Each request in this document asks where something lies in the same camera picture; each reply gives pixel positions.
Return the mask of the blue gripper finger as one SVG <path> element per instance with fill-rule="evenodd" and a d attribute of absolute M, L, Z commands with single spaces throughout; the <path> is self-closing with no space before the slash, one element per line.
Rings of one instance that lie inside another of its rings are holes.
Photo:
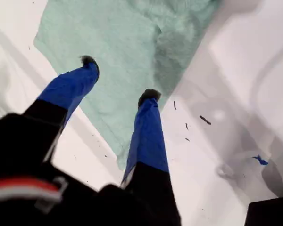
<path fill-rule="evenodd" d="M 140 201 L 157 226 L 179 226 L 158 101 L 161 93 L 146 89 L 138 100 L 122 187 Z"/>
<path fill-rule="evenodd" d="M 54 78 L 23 113 L 40 124 L 38 129 L 44 129 L 44 135 L 37 132 L 41 141 L 36 143 L 43 151 L 51 148 L 55 136 L 99 79 L 99 66 L 91 56 L 82 56 L 81 62 L 81 67 Z"/>

